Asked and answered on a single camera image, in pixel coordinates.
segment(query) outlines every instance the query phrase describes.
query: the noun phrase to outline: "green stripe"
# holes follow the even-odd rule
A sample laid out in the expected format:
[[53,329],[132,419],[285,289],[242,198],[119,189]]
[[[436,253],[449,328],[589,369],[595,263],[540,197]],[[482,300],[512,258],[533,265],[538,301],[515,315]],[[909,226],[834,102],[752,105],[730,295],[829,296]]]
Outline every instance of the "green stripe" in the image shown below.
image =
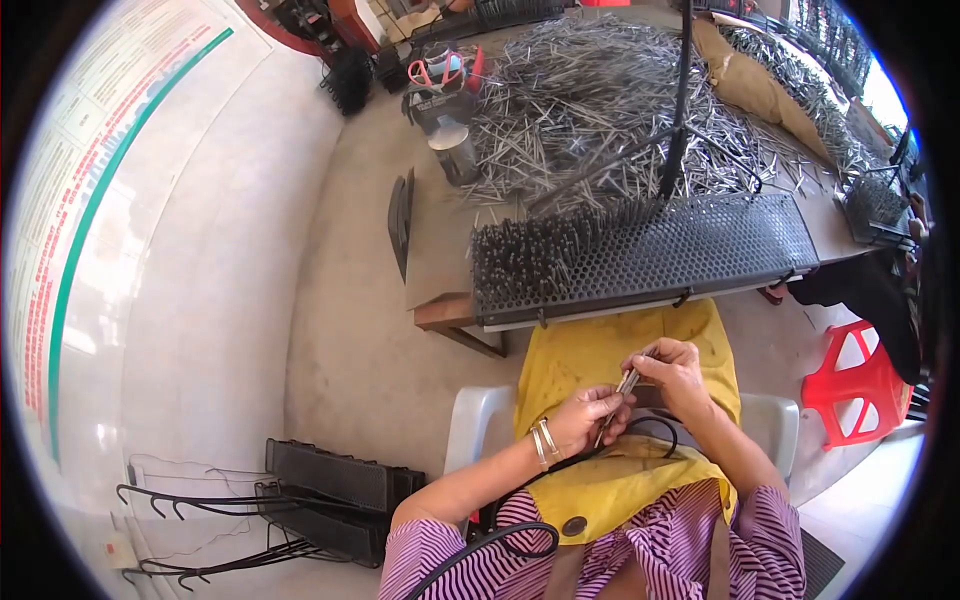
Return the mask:
[[174,85],[183,79],[183,76],[186,75],[190,69],[196,66],[203,57],[232,34],[233,30],[227,28],[218,36],[214,37],[210,43],[206,44],[203,50],[188,60],[180,70],[170,78],[153,100],[150,101],[150,104],[147,105],[140,116],[137,117],[136,121],[133,122],[130,131],[124,136],[123,141],[120,142],[116,152],[110,158],[110,162],[107,168],[104,169],[104,174],[100,177],[100,180],[97,181],[97,186],[93,189],[93,194],[90,196],[90,201],[86,205],[84,214],[81,215],[80,222],[77,224],[77,235],[73,238],[73,243],[70,245],[70,253],[66,256],[66,265],[63,267],[63,276],[60,279],[60,289],[57,292],[57,304],[54,308],[54,323],[50,333],[50,378],[48,385],[50,399],[47,402],[47,422],[50,423],[50,451],[53,454],[54,460],[58,463],[60,462],[60,424],[58,423],[58,410],[60,408],[60,352],[63,345],[63,321],[66,317],[67,303],[70,302],[70,289],[73,287],[73,277],[77,274],[77,262],[80,260],[80,252],[84,249],[86,236],[90,233],[93,216],[97,214],[97,208],[100,207],[100,202],[104,199],[104,194],[107,193],[110,180],[113,179],[117,167],[120,166],[120,161],[123,160],[127,150],[130,149],[137,134],[143,129],[144,124],[147,122],[147,119],[150,118],[150,115],[154,113],[156,107],[160,106],[160,103],[167,97],[167,94],[170,93]]

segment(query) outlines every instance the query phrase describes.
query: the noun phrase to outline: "pink scissors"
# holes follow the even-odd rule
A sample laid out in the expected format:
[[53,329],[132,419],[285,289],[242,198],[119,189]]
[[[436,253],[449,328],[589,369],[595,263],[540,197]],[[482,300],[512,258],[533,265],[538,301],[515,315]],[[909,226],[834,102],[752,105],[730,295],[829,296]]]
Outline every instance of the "pink scissors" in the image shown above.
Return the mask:
[[[457,60],[457,68],[453,70],[453,73],[450,72],[450,67],[453,65],[453,59]],[[414,60],[410,63],[410,66],[407,67],[407,75],[410,77],[410,81],[417,85],[422,85],[424,87],[430,87],[433,89],[442,89],[444,85],[449,84],[450,82],[457,79],[460,75],[460,72],[464,69],[464,59],[456,52],[451,52],[446,56],[446,62],[444,63],[444,76],[440,79],[438,83],[433,83],[430,79],[430,71],[427,68],[426,64],[422,60]]]

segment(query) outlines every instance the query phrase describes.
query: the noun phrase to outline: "wrist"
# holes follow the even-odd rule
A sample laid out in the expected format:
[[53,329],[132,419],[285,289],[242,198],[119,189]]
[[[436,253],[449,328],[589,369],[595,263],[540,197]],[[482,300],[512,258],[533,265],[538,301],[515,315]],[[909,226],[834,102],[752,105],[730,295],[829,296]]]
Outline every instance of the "wrist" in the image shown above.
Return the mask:
[[722,412],[707,390],[703,389],[696,397],[684,403],[683,409],[676,417],[692,432],[695,429],[711,427],[716,423],[718,413]]
[[[543,444],[543,457],[546,459],[546,464],[548,467],[552,467],[553,462],[550,459],[550,449],[546,447],[543,440],[540,440],[540,443]],[[516,446],[519,447],[521,452],[520,456],[522,456],[520,463],[522,471],[525,474],[523,481],[532,479],[537,474],[543,472],[543,468],[540,466],[540,454],[537,452],[537,442],[534,440],[534,434],[532,432],[527,432],[527,435],[520,438]]]

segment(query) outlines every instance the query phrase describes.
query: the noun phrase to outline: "concrete floor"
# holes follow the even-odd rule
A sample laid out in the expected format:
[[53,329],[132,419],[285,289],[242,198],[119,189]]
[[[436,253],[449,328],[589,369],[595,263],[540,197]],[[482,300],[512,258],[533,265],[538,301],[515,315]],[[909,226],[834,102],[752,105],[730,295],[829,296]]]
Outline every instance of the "concrete floor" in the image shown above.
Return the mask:
[[[381,90],[341,133],[300,268],[285,428],[289,438],[423,470],[432,479],[443,471],[458,390],[515,383],[529,330],[512,332],[511,355],[497,360],[414,327],[385,228],[387,206],[394,180],[411,162],[418,177],[440,170],[432,155],[404,147],[409,127],[398,98]],[[775,307],[754,291],[717,304],[741,392],[798,402],[804,375],[823,361],[826,327],[856,320],[842,305],[803,307],[788,297]],[[791,480],[795,504],[828,488],[876,446],[824,453],[822,422],[808,413]]]

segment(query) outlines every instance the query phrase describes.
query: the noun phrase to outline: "purple striped shirt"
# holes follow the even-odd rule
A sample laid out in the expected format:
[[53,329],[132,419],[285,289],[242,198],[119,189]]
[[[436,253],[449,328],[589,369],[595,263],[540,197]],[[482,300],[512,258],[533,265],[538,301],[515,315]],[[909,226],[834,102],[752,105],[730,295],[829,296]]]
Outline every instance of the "purple striped shirt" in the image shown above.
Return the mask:
[[[740,510],[730,533],[732,598],[803,598],[806,580],[800,517],[773,488],[757,489]],[[709,577],[710,538],[720,514],[715,480],[671,490],[618,529],[587,544],[577,582],[577,600],[594,598],[630,556],[657,600],[703,598]],[[511,496],[497,513],[497,525],[541,520],[527,491]],[[542,551],[546,532],[510,537],[521,550]],[[380,581],[381,600],[403,598],[431,570],[465,547],[450,525],[415,520],[387,538]],[[436,581],[424,598],[541,598],[552,556],[522,559],[493,543],[460,561]]]

